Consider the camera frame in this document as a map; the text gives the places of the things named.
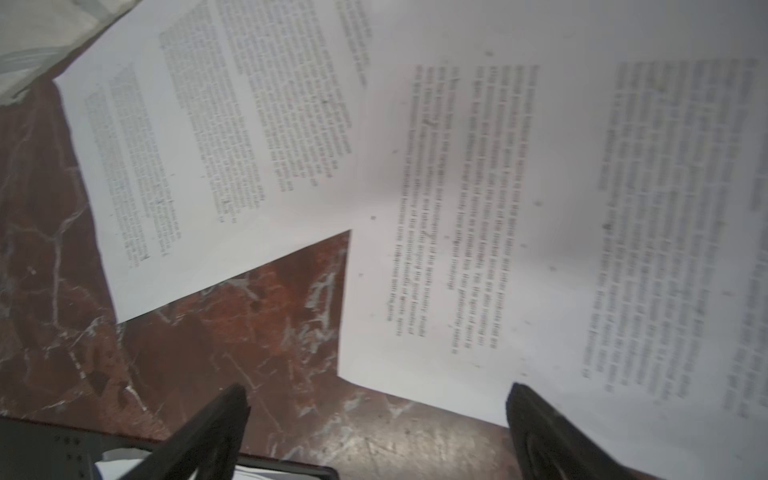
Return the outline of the printed paper sheet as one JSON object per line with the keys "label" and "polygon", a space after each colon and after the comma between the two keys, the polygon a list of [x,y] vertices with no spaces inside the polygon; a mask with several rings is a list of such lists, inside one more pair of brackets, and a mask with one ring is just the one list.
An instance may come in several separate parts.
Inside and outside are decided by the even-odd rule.
{"label": "printed paper sheet", "polygon": [[338,373],[767,475],[767,5],[377,1]]}
{"label": "printed paper sheet", "polygon": [[[100,479],[201,479],[200,468],[170,470],[168,472],[145,469],[145,461],[122,459],[97,461],[94,464]],[[293,473],[236,465],[229,476],[214,475],[213,479],[318,479],[309,473]]]}
{"label": "printed paper sheet", "polygon": [[347,231],[367,1],[142,1],[55,81],[118,322]]}

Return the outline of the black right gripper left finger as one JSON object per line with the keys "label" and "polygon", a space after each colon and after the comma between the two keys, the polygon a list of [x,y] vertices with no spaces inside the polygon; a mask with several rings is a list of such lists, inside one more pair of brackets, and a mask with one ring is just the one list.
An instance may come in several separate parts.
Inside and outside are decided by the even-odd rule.
{"label": "black right gripper left finger", "polygon": [[232,384],[143,459],[155,472],[200,468],[201,479],[233,473],[250,414],[245,388]]}

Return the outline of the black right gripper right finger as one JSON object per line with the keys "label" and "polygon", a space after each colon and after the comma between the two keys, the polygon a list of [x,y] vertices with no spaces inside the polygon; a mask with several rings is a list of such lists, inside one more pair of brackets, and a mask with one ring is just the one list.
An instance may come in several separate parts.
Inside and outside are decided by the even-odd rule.
{"label": "black right gripper right finger", "polygon": [[527,480],[635,477],[525,384],[512,386],[506,415],[517,462]]}

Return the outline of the white black file folder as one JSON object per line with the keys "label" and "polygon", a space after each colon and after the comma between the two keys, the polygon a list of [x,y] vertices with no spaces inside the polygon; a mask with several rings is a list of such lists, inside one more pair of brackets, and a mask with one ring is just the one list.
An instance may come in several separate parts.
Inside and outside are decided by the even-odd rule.
{"label": "white black file folder", "polygon": [[[97,461],[143,460],[162,443],[105,436],[35,422],[1,421],[1,477],[3,479],[100,479]],[[329,467],[317,467],[269,459],[239,456],[237,464],[293,473],[309,473],[318,479],[337,479]]]}

